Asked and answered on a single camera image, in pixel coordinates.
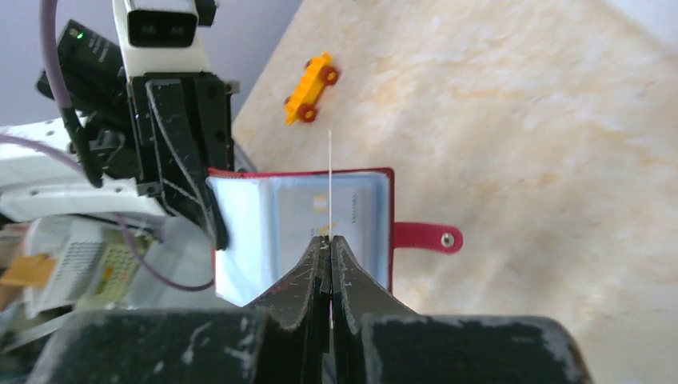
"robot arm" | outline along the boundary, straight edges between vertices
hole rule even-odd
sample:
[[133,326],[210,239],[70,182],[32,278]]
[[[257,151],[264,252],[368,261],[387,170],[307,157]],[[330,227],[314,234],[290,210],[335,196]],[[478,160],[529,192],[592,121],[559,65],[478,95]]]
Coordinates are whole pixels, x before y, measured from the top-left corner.
[[[103,174],[102,186],[47,155],[3,146],[0,213],[15,221],[106,212],[181,215],[199,225],[217,250],[228,246],[205,180],[208,168],[236,169],[230,96],[239,85],[209,72],[196,31],[211,25],[216,5],[156,3],[113,0],[120,46],[75,21],[63,30],[58,58],[72,107],[82,112],[81,129],[74,133],[67,118],[4,132],[73,159],[76,154],[81,165]],[[46,72],[38,91],[55,98]],[[82,140],[85,150],[77,143]]]

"marble table surface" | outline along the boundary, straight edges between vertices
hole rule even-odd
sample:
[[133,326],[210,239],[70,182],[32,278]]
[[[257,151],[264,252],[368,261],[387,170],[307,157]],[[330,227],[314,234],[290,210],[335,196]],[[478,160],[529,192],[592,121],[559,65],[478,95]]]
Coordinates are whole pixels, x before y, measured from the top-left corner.
[[[311,125],[282,105],[304,63],[339,83]],[[234,125],[259,170],[391,166],[396,218],[465,232],[397,251],[421,313],[539,314],[598,382],[674,382],[678,66],[595,1],[306,0]]]

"yellow toy car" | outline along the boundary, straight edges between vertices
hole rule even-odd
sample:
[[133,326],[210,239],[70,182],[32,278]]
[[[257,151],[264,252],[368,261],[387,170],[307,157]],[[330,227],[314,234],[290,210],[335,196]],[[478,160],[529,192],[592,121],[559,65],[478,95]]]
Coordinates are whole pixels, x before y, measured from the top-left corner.
[[337,80],[339,70],[332,66],[332,56],[323,52],[322,55],[311,58],[306,63],[306,71],[297,88],[285,100],[285,124],[290,126],[297,120],[313,122],[317,116],[316,104],[322,92],[327,86],[336,84]]

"cable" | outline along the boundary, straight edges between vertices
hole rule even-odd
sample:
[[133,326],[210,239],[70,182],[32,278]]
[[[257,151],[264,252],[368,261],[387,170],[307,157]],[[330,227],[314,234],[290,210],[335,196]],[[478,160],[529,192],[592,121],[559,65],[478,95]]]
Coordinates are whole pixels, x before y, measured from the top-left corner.
[[[14,144],[16,146],[22,146],[30,150],[41,152],[46,156],[60,162],[64,166],[69,167],[71,170],[75,170],[78,173],[82,172],[82,167],[80,167],[80,165],[77,164],[72,158],[68,157],[68,155],[61,152],[60,150],[52,148],[51,146],[48,146],[41,142],[36,142],[34,140],[20,138],[9,134],[0,134],[0,144]],[[157,280],[165,283],[167,286],[171,286],[174,289],[184,290],[187,292],[198,292],[201,290],[206,290],[214,285],[214,279],[211,279],[206,284],[202,284],[200,286],[184,286],[182,284],[169,280],[165,276],[162,276],[139,254],[139,250],[137,249],[137,246],[134,244],[134,239],[132,238],[130,229],[127,228],[127,225],[125,224],[125,219],[122,217],[122,215],[114,214],[114,216],[116,221],[118,222],[118,225],[120,226],[120,231],[122,232],[122,237],[125,240],[125,244],[130,248],[132,256],[134,256],[137,262],[141,264],[144,268],[146,268],[146,271],[153,275],[153,277],[155,277]]]
[[45,66],[52,96],[61,112],[64,126],[73,143],[73,148],[78,153],[82,165],[82,173],[95,188],[103,186],[103,170],[96,166],[90,154],[90,143],[84,135],[84,128],[80,124],[78,115],[73,108],[66,81],[64,80],[59,53],[57,50],[56,17],[58,0],[40,1],[40,51]]
[[178,282],[173,282],[172,280],[169,280],[165,276],[161,275],[158,271],[156,271],[144,258],[139,254],[139,250],[137,247],[134,245],[134,239],[132,238],[132,234],[130,233],[130,230],[127,228],[127,225],[125,224],[125,219],[122,217],[121,214],[114,214],[115,220],[118,222],[118,225],[120,226],[120,230],[122,232],[122,237],[125,239],[125,243],[127,246],[130,248],[130,252],[132,253],[132,256],[137,259],[137,262],[144,266],[146,268],[146,271],[148,273],[152,274],[154,278],[157,280],[160,280],[161,282],[165,283],[167,286],[171,286],[174,289],[177,290],[185,290],[187,292],[199,292],[201,290],[206,290],[210,288],[212,285],[214,285],[214,279],[209,280],[209,282],[201,285],[201,286],[185,286],[183,284],[179,284]]

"wheel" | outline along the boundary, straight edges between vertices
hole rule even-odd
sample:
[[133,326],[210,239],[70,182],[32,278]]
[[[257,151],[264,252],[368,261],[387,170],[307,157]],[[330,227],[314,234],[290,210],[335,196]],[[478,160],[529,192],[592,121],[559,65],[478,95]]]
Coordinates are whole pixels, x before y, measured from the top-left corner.
[[320,69],[320,78],[328,86],[333,86],[339,80],[339,71],[333,66],[323,66]]
[[303,122],[313,122],[317,116],[317,109],[310,104],[301,104],[297,110],[297,117]]

